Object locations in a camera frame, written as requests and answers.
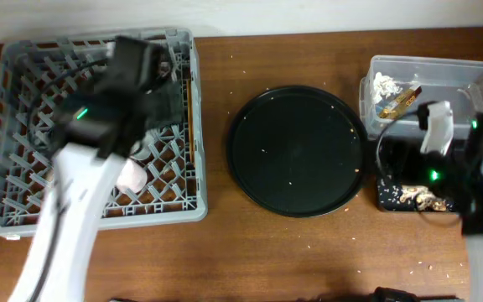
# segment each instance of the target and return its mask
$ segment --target black circle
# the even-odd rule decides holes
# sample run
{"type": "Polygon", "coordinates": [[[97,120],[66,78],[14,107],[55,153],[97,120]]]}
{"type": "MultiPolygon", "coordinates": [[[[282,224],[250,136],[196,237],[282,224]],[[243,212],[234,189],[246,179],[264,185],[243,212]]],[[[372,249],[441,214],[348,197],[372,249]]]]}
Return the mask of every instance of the black circle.
{"type": "Polygon", "coordinates": [[[266,91],[236,115],[227,139],[232,175],[256,203],[307,217],[343,206],[361,188],[366,130],[338,97],[306,86],[266,91]]]}

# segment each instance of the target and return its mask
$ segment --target wooden table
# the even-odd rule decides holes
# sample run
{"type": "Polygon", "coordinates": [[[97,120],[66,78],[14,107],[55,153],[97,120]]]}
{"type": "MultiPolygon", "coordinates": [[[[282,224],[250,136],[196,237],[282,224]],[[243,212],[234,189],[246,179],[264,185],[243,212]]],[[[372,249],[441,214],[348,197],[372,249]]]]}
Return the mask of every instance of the wooden table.
{"type": "MultiPolygon", "coordinates": [[[[197,46],[209,214],[196,223],[100,232],[86,301],[296,300],[368,294],[377,286],[468,297],[459,226],[442,229],[413,214],[380,212],[373,181],[348,211],[275,215],[229,176],[225,139],[235,113],[268,87],[318,87],[358,110],[359,82],[373,55],[483,60],[483,29],[197,39],[197,46]]],[[[0,238],[0,301],[13,290],[29,244],[0,238]]]]}

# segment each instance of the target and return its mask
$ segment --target green light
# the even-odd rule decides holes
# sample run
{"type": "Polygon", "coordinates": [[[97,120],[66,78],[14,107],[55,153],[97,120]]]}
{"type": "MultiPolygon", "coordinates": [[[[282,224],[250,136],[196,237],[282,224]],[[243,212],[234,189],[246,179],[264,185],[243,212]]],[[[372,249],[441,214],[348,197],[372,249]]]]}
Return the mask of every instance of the green light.
{"type": "Polygon", "coordinates": [[[75,119],[80,119],[82,118],[84,115],[86,115],[86,113],[89,111],[89,109],[85,108],[83,109],[83,111],[81,111],[81,113],[75,118],[75,119]]]}
{"type": "Polygon", "coordinates": [[[430,173],[429,173],[429,178],[432,180],[432,181],[435,181],[435,180],[438,180],[440,177],[439,173],[437,173],[436,170],[431,170],[430,173]]]}

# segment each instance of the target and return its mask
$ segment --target lattice crate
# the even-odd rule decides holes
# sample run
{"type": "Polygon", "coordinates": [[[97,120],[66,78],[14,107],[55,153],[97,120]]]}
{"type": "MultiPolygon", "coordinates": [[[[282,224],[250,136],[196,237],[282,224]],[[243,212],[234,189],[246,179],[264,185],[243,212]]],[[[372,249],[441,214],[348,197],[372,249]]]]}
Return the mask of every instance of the lattice crate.
{"type": "MultiPolygon", "coordinates": [[[[137,193],[113,189],[101,220],[101,229],[140,227],[198,221],[207,213],[205,161],[200,124],[200,79],[198,55],[191,32],[186,29],[125,31],[91,36],[20,41],[3,48],[0,65],[0,236],[31,236],[42,206],[44,187],[49,185],[50,161],[32,150],[26,139],[26,112],[43,85],[65,70],[106,55],[106,44],[119,35],[152,40],[169,47],[174,57],[186,117],[191,89],[195,160],[190,162],[189,124],[184,122],[147,135],[144,146],[151,156],[138,161],[148,172],[148,183],[137,193]]],[[[66,78],[43,97],[34,118],[34,136],[45,141],[53,123],[54,107],[75,91],[80,81],[103,66],[83,70],[66,78]]]]}

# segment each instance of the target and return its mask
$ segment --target white backdrop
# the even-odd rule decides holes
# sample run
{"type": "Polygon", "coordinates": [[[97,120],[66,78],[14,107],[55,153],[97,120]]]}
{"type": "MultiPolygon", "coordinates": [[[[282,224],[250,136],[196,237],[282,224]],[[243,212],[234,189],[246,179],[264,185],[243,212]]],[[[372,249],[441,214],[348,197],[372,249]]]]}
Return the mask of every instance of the white backdrop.
{"type": "Polygon", "coordinates": [[[483,25],[483,0],[0,0],[0,43],[121,28],[196,36],[483,25]]]}

